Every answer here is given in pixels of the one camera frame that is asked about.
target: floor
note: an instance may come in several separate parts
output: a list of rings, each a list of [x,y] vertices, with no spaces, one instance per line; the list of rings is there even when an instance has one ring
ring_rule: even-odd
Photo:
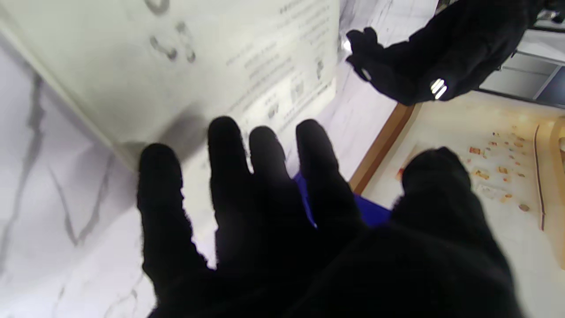
[[[565,270],[540,230],[532,149],[537,125],[563,114],[478,92],[424,104],[363,196],[392,208],[402,194],[398,173],[408,160],[424,149],[448,146],[473,175],[473,189],[511,263],[527,315],[565,317]]]

